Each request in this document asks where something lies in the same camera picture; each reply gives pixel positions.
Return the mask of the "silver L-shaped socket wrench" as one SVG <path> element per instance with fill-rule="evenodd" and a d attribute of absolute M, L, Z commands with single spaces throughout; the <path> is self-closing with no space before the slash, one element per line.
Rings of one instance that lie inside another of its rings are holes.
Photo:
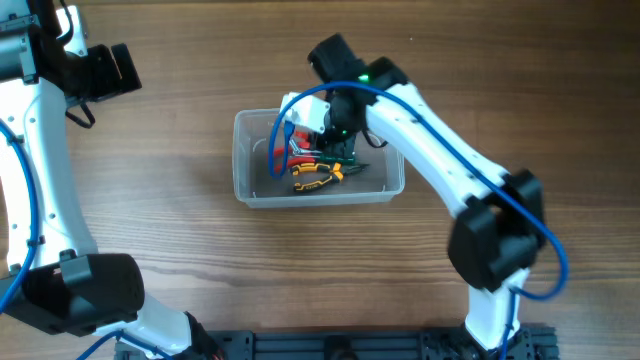
<path fill-rule="evenodd" d="M 322 152 L 319 150 L 310 150 L 308 148 L 303 148 L 303 145 L 306 145 L 306 142 L 297 142 L 295 140 L 290 140 L 288 145 L 293 156 L 318 158 L 322 154 Z"/>

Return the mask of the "clear plastic container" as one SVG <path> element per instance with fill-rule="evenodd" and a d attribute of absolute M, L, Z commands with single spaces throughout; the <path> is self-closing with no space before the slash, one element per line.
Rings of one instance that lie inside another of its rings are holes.
<path fill-rule="evenodd" d="M 355 142 L 355 159 L 368 164 L 363 172 L 339 184 L 297 194 L 296 182 L 306 183 L 320 174 L 293 176 L 286 172 L 274 179 L 268 170 L 270 133 L 277 109 L 244 110 L 234 123 L 232 169 L 236 198 L 251 208 L 291 208 L 382 203 L 401 193 L 405 186 L 404 158 L 392 146 L 369 146 L 362 136 Z"/>

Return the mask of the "red handled pruning shears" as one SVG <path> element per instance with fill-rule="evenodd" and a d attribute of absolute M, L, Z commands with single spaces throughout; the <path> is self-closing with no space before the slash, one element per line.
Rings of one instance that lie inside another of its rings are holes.
<path fill-rule="evenodd" d="M 283 168 L 291 168 L 294 165 L 300 165 L 304 163 L 314 163 L 316 160 L 312 157 L 298 157 L 293 156 L 291 154 L 289 148 L 289 141 L 295 140 L 297 142 L 306 142 L 306 145 L 303 145 L 303 148 L 311 149 L 311 143 L 309 142 L 310 135 L 305 132 L 295 131 L 293 136 L 288 140 L 286 145 L 282 145 L 277 147 L 273 151 L 274 158 L 274 171 L 276 173 L 280 173 Z"/>

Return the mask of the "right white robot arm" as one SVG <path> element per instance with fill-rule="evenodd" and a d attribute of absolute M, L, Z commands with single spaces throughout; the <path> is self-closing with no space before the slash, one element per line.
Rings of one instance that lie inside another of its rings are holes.
<path fill-rule="evenodd" d="M 322 147 L 374 133 L 434 188 L 454 220 L 449 260 L 469 287 L 465 345 L 483 357 L 506 355 L 520 328 L 523 285 L 545 244 L 538 179 L 527 170 L 510 174 L 474 150 L 390 59 L 365 63 L 335 34 L 307 60 L 327 94 L 323 110 L 303 113 L 323 122 Z"/>

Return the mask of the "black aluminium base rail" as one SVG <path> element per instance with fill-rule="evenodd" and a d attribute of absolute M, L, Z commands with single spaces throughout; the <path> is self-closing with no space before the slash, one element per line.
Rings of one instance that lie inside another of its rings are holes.
<path fill-rule="evenodd" d="M 497 350 L 482 350 L 461 327 L 423 331 L 253 333 L 209 332 L 225 359 L 499 359 Z M 147 359 L 141 350 L 118 342 L 113 359 Z M 522 326 L 509 340 L 505 359 L 560 359 L 555 329 Z"/>

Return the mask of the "orange black long-nose pliers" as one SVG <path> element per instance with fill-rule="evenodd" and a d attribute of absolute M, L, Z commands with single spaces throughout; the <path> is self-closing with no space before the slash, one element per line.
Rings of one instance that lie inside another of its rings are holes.
<path fill-rule="evenodd" d="M 346 177 L 357 175 L 369 167 L 368 164 L 345 165 L 332 163 L 301 163 L 290 169 L 293 176 L 305 174 L 320 174 L 320 177 L 306 183 L 296 182 L 293 191 L 297 194 L 310 193 L 321 190 L 332 184 L 341 183 Z"/>

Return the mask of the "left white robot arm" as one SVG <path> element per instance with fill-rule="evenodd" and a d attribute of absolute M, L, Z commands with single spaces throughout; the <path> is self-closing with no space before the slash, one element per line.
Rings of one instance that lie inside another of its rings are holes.
<path fill-rule="evenodd" d="M 66 126 L 94 125 L 92 102 L 141 86 L 128 48 L 86 44 L 78 9 L 1 5 L 1 186 L 9 274 L 1 311 L 50 335 L 116 339 L 148 359 L 220 359 L 189 313 L 147 294 L 128 254 L 102 253 L 83 217 Z M 80 115 L 73 107 L 83 109 Z"/>

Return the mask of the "green handled screwdriver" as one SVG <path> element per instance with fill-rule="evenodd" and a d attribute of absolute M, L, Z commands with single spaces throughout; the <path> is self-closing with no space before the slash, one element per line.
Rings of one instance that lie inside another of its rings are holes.
<path fill-rule="evenodd" d="M 351 158 L 344 158 L 344 157 L 337 157 L 337 156 L 330 156 L 330 155 L 325 155 L 325 154 L 316 154 L 313 155 L 313 158 L 318 161 L 318 162 L 322 162 L 322 163 L 341 163 L 342 165 L 355 165 L 357 163 L 356 159 L 354 157 Z"/>

